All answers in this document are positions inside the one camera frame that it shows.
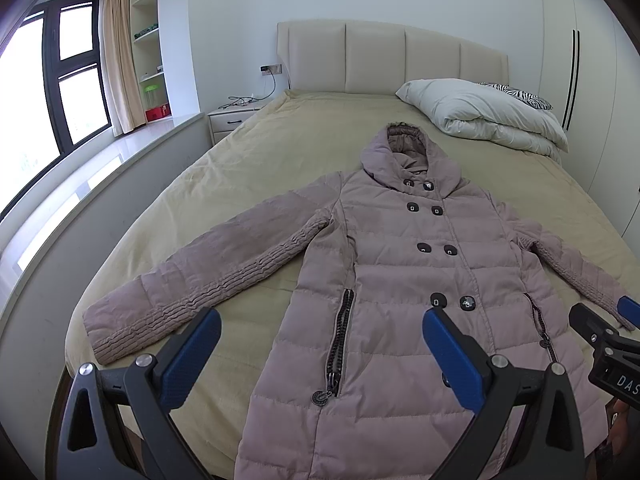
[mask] pillow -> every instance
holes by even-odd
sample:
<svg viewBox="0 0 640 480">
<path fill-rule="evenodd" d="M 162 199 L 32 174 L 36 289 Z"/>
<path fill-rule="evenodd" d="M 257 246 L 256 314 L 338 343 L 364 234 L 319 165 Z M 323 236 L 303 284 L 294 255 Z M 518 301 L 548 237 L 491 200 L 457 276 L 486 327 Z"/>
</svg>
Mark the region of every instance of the pillow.
<svg viewBox="0 0 640 480">
<path fill-rule="evenodd" d="M 519 99 L 523 103 L 526 103 L 531 108 L 535 108 L 536 110 L 553 110 L 551 103 L 546 101 L 540 96 L 532 94 L 530 92 L 525 92 L 524 90 L 518 90 L 517 88 L 511 88 L 508 85 L 501 85 L 500 83 L 480 83 L 484 86 L 490 86 L 491 88 L 495 88 L 497 90 L 501 90 L 516 99 Z"/>
<path fill-rule="evenodd" d="M 396 95 L 420 109 L 443 133 L 546 155 L 560 163 L 567 140 L 558 119 L 489 86 L 462 79 L 422 79 Z"/>
</svg>

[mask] beige curtain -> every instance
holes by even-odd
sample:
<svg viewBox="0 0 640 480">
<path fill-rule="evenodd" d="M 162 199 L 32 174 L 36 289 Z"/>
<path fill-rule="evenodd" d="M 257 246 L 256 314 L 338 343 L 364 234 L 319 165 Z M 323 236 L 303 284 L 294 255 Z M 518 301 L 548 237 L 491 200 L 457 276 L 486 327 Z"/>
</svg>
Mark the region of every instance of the beige curtain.
<svg viewBox="0 0 640 480">
<path fill-rule="evenodd" d="M 129 0 L 100 0 L 100 62 L 113 134 L 119 136 L 146 123 L 133 69 Z"/>
</svg>

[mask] bed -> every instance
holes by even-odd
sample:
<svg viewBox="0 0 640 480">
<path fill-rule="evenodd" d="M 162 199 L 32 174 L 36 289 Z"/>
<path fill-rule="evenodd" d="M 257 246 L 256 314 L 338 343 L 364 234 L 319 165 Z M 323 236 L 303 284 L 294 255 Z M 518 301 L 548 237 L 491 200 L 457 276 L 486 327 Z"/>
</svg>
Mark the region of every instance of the bed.
<svg viewBox="0 0 640 480">
<path fill-rule="evenodd" d="M 558 164 L 482 140 L 449 137 L 394 93 L 417 78 L 508 83 L 506 56 L 402 25 L 310 20 L 278 25 L 278 54 L 294 90 L 275 98 L 184 171 L 136 220 L 73 313 L 65 356 L 74 374 L 95 362 L 82 313 L 213 225 L 322 174 L 356 170 L 360 150 L 392 121 L 421 128 L 458 161 L 463 176 L 579 248 L 640 299 L 640 266 L 615 229 Z M 209 472 L 230 479 L 252 389 L 289 303 L 302 256 L 220 304 L 223 335 L 185 405 L 172 418 Z M 547 269 L 567 309 L 584 301 Z M 157 352 L 163 342 L 148 348 Z M 588 347 L 582 343 L 585 355 Z M 126 365 L 132 356 L 111 367 Z M 136 430 L 130 412 L 125 423 Z"/>
</svg>

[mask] mattress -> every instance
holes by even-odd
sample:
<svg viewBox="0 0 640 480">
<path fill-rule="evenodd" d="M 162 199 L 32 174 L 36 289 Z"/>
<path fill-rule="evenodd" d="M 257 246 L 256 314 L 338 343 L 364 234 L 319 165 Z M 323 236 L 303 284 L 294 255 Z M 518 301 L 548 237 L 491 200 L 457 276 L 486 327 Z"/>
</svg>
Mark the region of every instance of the mattress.
<svg viewBox="0 0 640 480">
<path fill-rule="evenodd" d="M 423 128 L 460 163 L 463 176 L 580 249 L 640 299 L 638 261 L 593 200 L 551 159 L 485 140 L 446 136 L 395 96 L 286 91 L 187 168 L 130 227 L 73 313 L 65 345 L 69 371 L 74 374 L 82 363 L 95 362 L 82 325 L 89 305 L 256 203 L 331 171 L 356 170 L 360 150 L 392 121 Z M 233 476 L 249 398 L 301 264 L 299 256 L 218 306 L 222 338 L 185 405 L 172 412 L 187 443 L 213 474 Z M 567 309 L 583 301 L 618 326 L 552 270 L 545 270 Z M 589 347 L 580 342 L 589 355 Z M 157 352 L 162 343 L 148 351 Z M 110 367 L 131 361 L 124 358 Z M 137 430 L 128 408 L 123 408 L 123 418 Z"/>
</svg>

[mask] built-in shelving unit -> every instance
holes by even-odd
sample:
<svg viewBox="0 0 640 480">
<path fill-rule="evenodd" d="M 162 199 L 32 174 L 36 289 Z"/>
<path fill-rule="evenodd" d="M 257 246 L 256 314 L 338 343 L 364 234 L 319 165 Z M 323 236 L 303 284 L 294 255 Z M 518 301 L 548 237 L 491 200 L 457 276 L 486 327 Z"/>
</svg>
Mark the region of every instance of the built-in shelving unit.
<svg viewBox="0 0 640 480">
<path fill-rule="evenodd" d="M 144 89 L 149 84 L 158 85 L 159 92 L 166 98 L 164 71 L 159 68 L 162 67 L 160 29 L 150 30 L 138 38 L 134 35 L 158 23 L 158 0 L 130 0 L 130 22 L 133 65 L 140 86 L 142 104 L 146 109 Z"/>
</svg>

